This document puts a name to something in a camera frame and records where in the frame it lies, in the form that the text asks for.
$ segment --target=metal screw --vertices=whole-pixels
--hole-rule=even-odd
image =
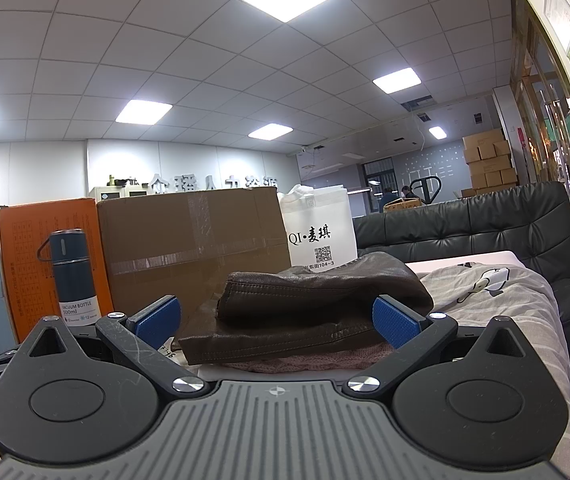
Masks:
[[[359,375],[357,377],[351,378],[347,386],[350,390],[355,392],[373,392],[377,387],[380,386],[380,381],[375,377],[370,377],[367,375]]]
[[[177,392],[184,394],[198,392],[203,389],[203,386],[205,386],[203,380],[194,376],[179,377],[178,379],[174,379],[172,383],[172,387]]]

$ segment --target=pink knit fabric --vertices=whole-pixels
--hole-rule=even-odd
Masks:
[[[327,354],[294,355],[270,360],[246,361],[243,363],[221,363],[223,366],[237,368],[246,372],[262,374],[281,374],[302,370],[363,370],[388,356],[394,349],[389,343],[343,350]]]

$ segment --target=blue gripper pad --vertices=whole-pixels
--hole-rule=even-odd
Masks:
[[[371,309],[374,328],[393,348],[417,336],[427,321],[420,314],[389,296],[379,296]]]
[[[181,326],[181,304],[175,296],[164,296],[131,316],[125,326],[158,350]]]

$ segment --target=vacuum bottle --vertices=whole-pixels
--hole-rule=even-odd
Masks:
[[[51,260],[41,257],[41,251],[48,242]],[[95,323],[101,317],[101,310],[83,229],[54,231],[39,247],[36,256],[42,262],[52,262],[60,313],[65,324],[84,326]]]

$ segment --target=qr code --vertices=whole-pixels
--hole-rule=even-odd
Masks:
[[[318,249],[314,249],[316,253],[316,263],[321,264],[323,262],[331,262],[332,261],[332,251],[330,247],[319,247]]]

